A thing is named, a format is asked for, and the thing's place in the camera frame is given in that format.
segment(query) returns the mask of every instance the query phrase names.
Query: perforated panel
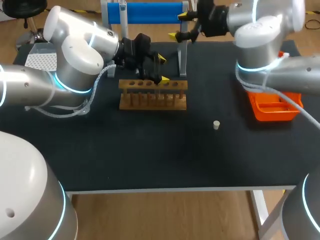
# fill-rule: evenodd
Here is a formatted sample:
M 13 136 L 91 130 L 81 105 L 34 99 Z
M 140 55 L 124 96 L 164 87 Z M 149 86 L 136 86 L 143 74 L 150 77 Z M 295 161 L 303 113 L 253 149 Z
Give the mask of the perforated panel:
M 57 54 L 56 53 L 35 53 L 29 54 L 25 66 L 33 69 L 54 72 L 57 70 Z

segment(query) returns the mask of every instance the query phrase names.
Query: led light ring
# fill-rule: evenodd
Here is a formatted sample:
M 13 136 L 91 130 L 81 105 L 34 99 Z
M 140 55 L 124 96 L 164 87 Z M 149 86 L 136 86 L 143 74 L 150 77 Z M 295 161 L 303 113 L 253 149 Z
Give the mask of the led light ring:
M 4 68 L 0 65 L 0 73 L 4 73 L 4 72 L 5 72 Z M 7 82 L 4 76 L 2 76 L 2 82 L 3 82 L 3 91 L 2 91 L 2 98 L 0 101 L 0 107 L 4 104 L 6 95 L 7 95 Z
M 93 27 L 94 28 L 97 27 L 97 23 L 95 21 L 93 22 Z M 96 29 L 94 29 L 94 31 L 92 33 L 92 36 L 91 36 L 91 39 L 90 39 L 90 42 L 89 42 L 89 47 L 91 47 L 92 44 L 94 43 L 95 37 L 96 37 Z
M 55 76 L 55 80 L 56 80 L 62 87 L 64 87 L 65 89 L 67 89 L 67 90 L 69 90 L 69 91 L 71 91 L 71 92 L 73 92 L 73 93 L 76 93 L 76 94 L 87 94 L 87 93 L 89 93 L 89 92 L 91 91 L 91 89 L 92 89 L 92 88 L 90 88 L 90 89 L 87 90 L 87 91 L 74 90 L 74 89 L 72 89 L 72 88 L 64 85 L 64 84 L 59 80 L 59 78 L 58 78 L 58 76 L 57 76 L 57 73 L 55 73 L 54 76 Z
M 280 62 L 287 58 L 289 56 L 288 53 L 285 53 L 282 57 L 278 57 L 276 60 L 274 60 L 272 63 L 270 63 L 267 66 L 263 66 L 263 67 L 259 67 L 259 68 L 245 68 L 239 65 L 238 62 L 236 62 L 237 66 L 239 69 L 241 69 L 242 71 L 245 72 L 260 72 L 260 71 L 264 71 L 264 70 L 272 70 L 274 69 L 276 66 L 278 66 L 280 64 Z
M 255 23 L 257 21 L 257 7 L 258 7 L 259 0 L 253 1 L 253 7 L 252 7 L 252 22 Z
M 308 176 L 309 176 L 309 174 L 307 176 L 305 176 L 305 179 L 304 179 L 303 185 L 302 185 L 302 201 L 303 201 L 303 205 L 304 205 L 304 209 L 306 211 L 306 214 L 308 215 L 308 217 L 309 217 L 310 221 L 312 222 L 313 226 L 320 233 L 320 227 L 316 223 L 315 219 L 312 217 L 311 212 L 310 212 L 310 210 L 308 208 L 308 205 L 307 205 L 307 201 L 306 201 L 305 186 L 306 186 L 306 180 L 307 180 Z
M 62 214 L 61 214 L 60 220 L 59 220 L 55 230 L 53 231 L 51 236 L 48 238 L 48 240 L 52 240 L 55 237 L 55 235 L 57 234 L 57 232 L 61 226 L 62 220 L 64 219 L 64 215 L 65 215 L 65 211 L 66 211 L 66 194 L 65 194 L 64 188 L 62 187 L 60 182 L 59 182 L 59 184 L 60 184 L 60 187 L 61 187 L 61 190 L 63 193 L 63 209 L 62 209 Z

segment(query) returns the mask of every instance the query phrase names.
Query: gray cable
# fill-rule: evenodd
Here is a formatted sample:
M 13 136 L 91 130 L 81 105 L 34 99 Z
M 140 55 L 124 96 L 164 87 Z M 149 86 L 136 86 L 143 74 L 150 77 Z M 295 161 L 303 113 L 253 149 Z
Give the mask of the gray cable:
M 101 76 L 106 72 L 108 71 L 109 69 L 112 69 L 112 68 L 115 68 L 117 67 L 117 65 L 115 64 L 112 64 L 112 65 L 108 65 L 106 66 L 105 68 L 103 68 L 101 70 L 101 72 L 99 73 L 98 77 L 96 78 L 95 82 L 94 82 L 94 85 L 93 85 L 93 89 L 92 89 L 92 94 L 91 94 L 91 97 L 89 99 L 89 101 L 87 102 L 87 104 L 81 108 L 80 110 L 74 110 L 73 113 L 70 113 L 70 114 L 63 114 L 63 115 L 59 115 L 59 114 L 54 114 L 54 113 L 50 113 L 48 111 L 45 111 L 43 110 L 42 108 L 38 107 L 38 106 L 32 106 L 30 108 L 32 109 L 35 109 L 37 111 L 39 111 L 40 113 L 48 116 L 48 117 L 51 117 L 51 118 L 56 118 L 56 119 L 65 119 L 65 118 L 71 118 L 71 117 L 74 117 L 74 116 L 77 116 L 79 114 L 82 114 L 82 115 L 85 115 L 89 112 L 90 110 L 90 105 L 92 104 L 92 102 L 94 101 L 94 98 L 95 98 L 95 95 L 96 95 L 96 90 L 97 90 L 97 86 L 98 86 L 98 83 L 99 83 L 99 80 L 101 78 Z
M 236 64 L 235 66 L 235 76 L 236 76 L 236 79 L 241 83 L 241 85 L 246 87 L 247 91 L 248 90 L 250 91 L 250 89 L 252 90 L 259 89 L 265 93 L 277 94 L 279 97 L 283 98 L 289 104 L 293 105 L 296 109 L 298 109 L 302 113 L 302 115 L 304 115 L 312 124 L 314 124 L 320 130 L 320 123 L 287 95 L 268 86 L 256 85 L 256 84 L 243 81 L 239 76 L 238 64 Z

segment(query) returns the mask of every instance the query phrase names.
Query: wall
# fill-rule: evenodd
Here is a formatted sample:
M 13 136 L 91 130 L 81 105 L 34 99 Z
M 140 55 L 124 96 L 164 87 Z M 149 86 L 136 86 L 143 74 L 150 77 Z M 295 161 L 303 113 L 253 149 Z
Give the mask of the wall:
M 179 0 L 127 0 L 127 2 L 180 2 Z M 215 0 L 217 5 L 229 5 L 237 0 Z M 100 10 L 100 0 L 48 0 L 49 7 L 60 5 L 69 9 Z M 319 0 L 305 0 L 306 9 L 309 11 L 320 11 Z

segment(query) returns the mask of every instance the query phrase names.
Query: orange tray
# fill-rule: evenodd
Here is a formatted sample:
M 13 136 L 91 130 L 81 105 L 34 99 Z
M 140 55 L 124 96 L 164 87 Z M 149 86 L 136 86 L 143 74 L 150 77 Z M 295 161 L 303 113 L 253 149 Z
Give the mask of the orange tray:
M 255 118 L 261 122 L 291 121 L 300 113 L 294 106 L 276 94 L 247 92 Z M 300 107 L 301 93 L 284 92 Z

